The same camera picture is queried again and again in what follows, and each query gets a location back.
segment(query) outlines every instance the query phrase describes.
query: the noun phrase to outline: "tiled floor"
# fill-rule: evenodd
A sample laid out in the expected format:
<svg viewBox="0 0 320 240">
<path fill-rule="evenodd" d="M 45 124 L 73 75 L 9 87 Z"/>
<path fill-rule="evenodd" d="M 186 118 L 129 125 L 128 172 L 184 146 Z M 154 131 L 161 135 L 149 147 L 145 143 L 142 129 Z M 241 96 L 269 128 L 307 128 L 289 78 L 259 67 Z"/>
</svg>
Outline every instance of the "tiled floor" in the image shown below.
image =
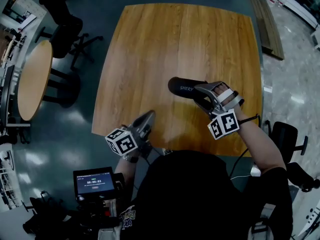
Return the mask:
<svg viewBox="0 0 320 240">
<path fill-rule="evenodd" d="M 297 162 L 312 177 L 320 178 L 320 51 L 314 49 L 312 29 L 285 8 L 271 8 L 277 24 L 285 60 L 263 55 L 263 120 L 290 124 L 298 129 L 296 145 L 308 136 L 304 156 L 294 152 Z M 320 191 L 298 192 L 293 202 L 296 229 L 307 223 L 306 216 L 317 205 Z"/>
</svg>

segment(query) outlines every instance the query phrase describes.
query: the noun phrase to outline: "floor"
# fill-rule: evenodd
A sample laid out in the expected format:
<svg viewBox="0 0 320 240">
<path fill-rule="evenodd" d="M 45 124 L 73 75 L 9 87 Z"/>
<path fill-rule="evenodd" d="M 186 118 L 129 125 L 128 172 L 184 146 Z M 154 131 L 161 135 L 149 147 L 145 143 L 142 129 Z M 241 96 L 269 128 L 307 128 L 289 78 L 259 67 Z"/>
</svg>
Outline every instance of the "floor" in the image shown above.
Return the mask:
<svg viewBox="0 0 320 240">
<path fill-rule="evenodd" d="M 296 127 L 297 146 L 302 145 L 308 136 L 305 155 L 296 151 L 291 161 L 297 162 L 313 178 L 320 178 L 320 51 L 314 49 L 310 37 L 313 30 L 303 20 L 282 7 L 272 7 L 271 11 L 285 59 L 279 61 L 263 54 L 263 120 Z M 307 223 L 306 217 L 318 204 L 319 197 L 319 189 L 310 193 L 298 192 L 292 204 L 294 234 L 298 234 L 302 225 Z"/>
<path fill-rule="evenodd" d="M 63 199 L 69 208 L 74 208 L 74 170 L 106 166 L 115 168 L 118 157 L 110 151 L 102 136 L 91 133 L 100 74 L 124 5 L 155 2 L 201 4 L 232 11 L 236 7 L 243 14 L 252 13 L 243 0 L 68 0 L 70 12 L 83 20 L 83 31 L 88 32 L 90 37 L 104 36 L 104 40 L 96 41 L 88 50 L 95 59 L 94 63 L 82 58 L 77 61 L 82 84 L 77 102 L 68 109 L 43 102 L 32 120 L 31 143 L 14 146 L 16 170 L 25 200 L 39 196 L 42 190 L 46 190 L 55 198 Z M 284 8 L 274 7 L 272 13 L 278 25 L 285 60 L 278 61 L 263 55 L 263 119 L 270 119 L 272 123 L 286 122 L 297 127 L 297 144 L 302 143 L 305 135 L 309 136 L 305 156 L 295 154 L 293 159 L 316 177 L 319 175 L 317 156 L 320 145 L 320 101 L 317 99 L 320 92 L 317 88 L 320 61 L 317 58 L 320 54 L 313 49 L 310 38 L 312 30 L 301 19 Z M 53 32 L 56 27 L 49 15 L 45 16 L 39 29 L 43 26 L 48 32 Z M 52 67 L 68 72 L 71 61 L 69 55 L 64 59 L 54 59 Z M 230 170 L 236 158 L 223 159 Z M 234 176 L 247 175 L 251 165 L 250 158 L 243 158 Z M 146 170 L 147 164 L 140 161 L 135 181 L 137 187 Z M 244 187 L 245 182 L 243 178 L 234 180 L 239 189 Z M 306 197 L 311 197 L 311 193 L 298 193 L 293 203 L 295 214 L 306 203 Z"/>
</svg>

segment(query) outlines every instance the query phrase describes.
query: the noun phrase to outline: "wooden table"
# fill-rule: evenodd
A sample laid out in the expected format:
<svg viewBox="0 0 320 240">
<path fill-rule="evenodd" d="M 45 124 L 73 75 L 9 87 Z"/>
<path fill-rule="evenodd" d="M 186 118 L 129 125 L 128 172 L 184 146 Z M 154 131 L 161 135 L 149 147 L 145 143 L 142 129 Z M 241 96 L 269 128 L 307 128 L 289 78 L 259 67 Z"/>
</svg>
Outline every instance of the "wooden table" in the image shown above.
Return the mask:
<svg viewBox="0 0 320 240">
<path fill-rule="evenodd" d="M 188 4 L 126 6 L 106 55 L 92 132 L 106 136 L 148 110 L 154 147 L 239 156 L 236 134 L 214 140 L 208 116 L 193 100 L 168 90 L 172 77 L 225 81 L 245 99 L 248 116 L 262 112 L 257 41 L 248 16 Z"/>
<path fill-rule="evenodd" d="M 51 68 L 52 60 L 52 45 L 48 40 L 43 40 L 33 49 L 24 64 L 18 87 L 18 109 L 25 121 L 29 121 L 35 116 L 41 101 L 72 104 L 78 97 L 80 89 L 79 77 Z M 67 84 L 49 79 L 50 74 L 63 78 L 67 81 Z M 47 86 L 67 91 L 72 94 L 72 97 L 46 96 Z"/>
</svg>

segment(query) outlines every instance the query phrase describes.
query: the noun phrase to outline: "wrist strap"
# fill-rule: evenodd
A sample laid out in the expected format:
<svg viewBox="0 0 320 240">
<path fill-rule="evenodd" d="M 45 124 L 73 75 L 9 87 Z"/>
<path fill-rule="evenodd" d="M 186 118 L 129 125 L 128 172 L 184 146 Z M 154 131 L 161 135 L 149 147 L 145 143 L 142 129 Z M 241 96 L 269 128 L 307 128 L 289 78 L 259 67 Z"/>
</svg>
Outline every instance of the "wrist strap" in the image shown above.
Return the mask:
<svg viewBox="0 0 320 240">
<path fill-rule="evenodd" d="M 133 164 L 136 164 L 139 160 L 139 157 L 131 156 L 128 154 L 123 155 L 121 158 L 124 160 L 127 160 L 128 162 L 133 163 Z"/>
<path fill-rule="evenodd" d="M 247 118 L 247 119 L 244 119 L 244 120 L 241 120 L 241 121 L 238 120 L 238 125 L 240 126 L 240 125 L 242 125 L 242 124 L 244 124 L 244 123 L 246 123 L 246 122 L 249 122 L 249 121 L 251 121 L 251 120 L 255 120 L 255 119 L 257 119 L 257 118 L 258 118 L 258 120 L 259 120 L 259 127 L 261 128 L 261 118 L 260 118 L 260 115 L 259 115 L 259 114 L 256 114 L 256 115 L 253 116 L 253 117 L 250 117 L 250 118 Z"/>
</svg>

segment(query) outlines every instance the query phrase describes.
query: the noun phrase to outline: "strap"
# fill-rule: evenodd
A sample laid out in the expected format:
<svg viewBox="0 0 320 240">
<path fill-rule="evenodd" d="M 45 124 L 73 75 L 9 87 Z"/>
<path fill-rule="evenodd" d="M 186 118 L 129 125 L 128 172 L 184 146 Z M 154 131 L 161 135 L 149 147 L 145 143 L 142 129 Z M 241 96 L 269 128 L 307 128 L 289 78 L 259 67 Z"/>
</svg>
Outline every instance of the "strap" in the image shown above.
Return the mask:
<svg viewBox="0 0 320 240">
<path fill-rule="evenodd" d="M 226 111 L 233 109 L 243 98 L 240 95 L 237 95 L 233 100 L 231 100 L 228 104 L 224 105 Z"/>
<path fill-rule="evenodd" d="M 249 121 L 251 121 L 251 120 L 257 119 L 258 116 L 259 116 L 259 115 L 256 114 L 256 115 L 253 116 L 253 117 L 250 117 L 250 118 L 247 118 L 247 119 L 244 119 L 244 120 L 241 120 L 241 121 L 238 120 L 238 125 L 242 125 L 243 123 L 246 123 L 246 122 L 249 122 Z"/>
<path fill-rule="evenodd" d="M 274 204 L 266 203 L 260 215 L 260 221 L 255 223 L 248 232 L 248 240 L 273 240 L 274 235 L 268 225 L 268 219 L 275 209 Z"/>
<path fill-rule="evenodd" d="M 276 206 L 274 204 L 266 203 L 262 209 L 261 218 L 270 218 Z"/>
<path fill-rule="evenodd" d="M 131 156 L 128 154 L 125 154 L 121 157 L 123 160 L 127 160 L 130 163 L 136 164 L 139 160 L 139 157 Z"/>
<path fill-rule="evenodd" d="M 221 93 L 218 97 L 216 97 L 216 99 L 221 103 L 232 94 L 234 94 L 234 91 L 229 88 L 228 90 L 225 90 L 223 93 Z"/>
<path fill-rule="evenodd" d="M 111 217 L 117 217 L 116 209 L 116 199 L 106 200 L 105 202 L 109 203 L 109 211 Z M 119 226 L 109 227 L 109 228 L 100 228 L 98 232 L 98 240 L 120 240 L 120 233 L 122 229 L 122 222 Z"/>
</svg>

